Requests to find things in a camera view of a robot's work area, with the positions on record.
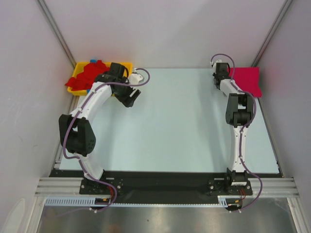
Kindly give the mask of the magenta t shirt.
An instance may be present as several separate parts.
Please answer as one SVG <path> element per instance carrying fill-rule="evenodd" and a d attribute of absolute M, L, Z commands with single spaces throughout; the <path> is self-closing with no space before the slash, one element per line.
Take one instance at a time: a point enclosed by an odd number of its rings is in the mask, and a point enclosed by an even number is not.
<path fill-rule="evenodd" d="M 255 98 L 262 97 L 259 87 L 259 67 L 236 67 L 230 69 L 229 76 L 235 80 L 236 84 L 243 91 L 251 93 Z"/>

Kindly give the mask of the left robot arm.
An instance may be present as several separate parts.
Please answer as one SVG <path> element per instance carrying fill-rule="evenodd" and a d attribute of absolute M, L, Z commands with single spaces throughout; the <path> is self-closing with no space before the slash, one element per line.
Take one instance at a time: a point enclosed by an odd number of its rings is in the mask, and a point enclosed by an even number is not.
<path fill-rule="evenodd" d="M 92 180 L 90 188 L 97 194 L 107 190 L 107 181 L 101 178 L 104 169 L 92 155 L 96 146 L 92 122 L 100 107 L 111 96 L 125 107 L 132 107 L 140 95 L 137 87 L 146 84 L 149 80 L 136 70 L 130 73 L 126 66 L 112 63 L 107 71 L 95 77 L 83 101 L 70 114 L 62 114 L 58 120 L 64 157 L 78 160 L 84 177 Z"/>

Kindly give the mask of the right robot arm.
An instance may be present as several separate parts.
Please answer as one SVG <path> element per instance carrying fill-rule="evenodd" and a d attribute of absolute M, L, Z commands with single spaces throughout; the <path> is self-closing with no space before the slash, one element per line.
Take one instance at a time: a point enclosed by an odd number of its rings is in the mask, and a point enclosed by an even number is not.
<path fill-rule="evenodd" d="M 252 95 L 241 90 L 230 76 L 230 66 L 221 60 L 211 62 L 214 85 L 227 97 L 225 121 L 231 133 L 231 162 L 223 183 L 228 195 L 252 195 L 251 183 L 245 168 L 246 136 L 256 113 Z"/>

